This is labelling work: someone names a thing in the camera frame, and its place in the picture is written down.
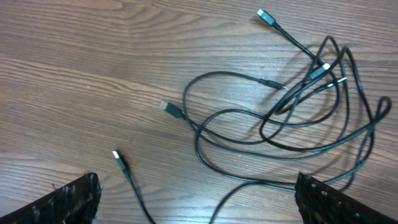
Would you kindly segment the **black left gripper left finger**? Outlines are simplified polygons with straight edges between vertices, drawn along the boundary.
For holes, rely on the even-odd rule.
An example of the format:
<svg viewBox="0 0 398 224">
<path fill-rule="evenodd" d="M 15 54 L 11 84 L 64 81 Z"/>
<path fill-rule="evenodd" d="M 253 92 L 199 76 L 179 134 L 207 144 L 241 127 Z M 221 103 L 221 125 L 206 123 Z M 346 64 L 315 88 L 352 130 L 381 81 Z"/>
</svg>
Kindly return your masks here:
<svg viewBox="0 0 398 224">
<path fill-rule="evenodd" d="M 1 217 L 1 223 L 92 224 L 101 193 L 98 175 L 90 172 Z"/>
</svg>

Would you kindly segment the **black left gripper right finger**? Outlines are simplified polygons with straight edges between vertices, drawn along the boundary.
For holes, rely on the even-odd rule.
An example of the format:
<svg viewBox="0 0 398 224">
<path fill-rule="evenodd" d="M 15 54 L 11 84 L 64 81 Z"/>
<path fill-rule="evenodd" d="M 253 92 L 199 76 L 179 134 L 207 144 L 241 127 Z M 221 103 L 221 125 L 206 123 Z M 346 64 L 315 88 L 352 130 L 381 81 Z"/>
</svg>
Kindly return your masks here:
<svg viewBox="0 0 398 224">
<path fill-rule="evenodd" d="M 305 224 L 397 224 L 397 220 L 303 173 L 297 177 L 295 201 Z"/>
</svg>

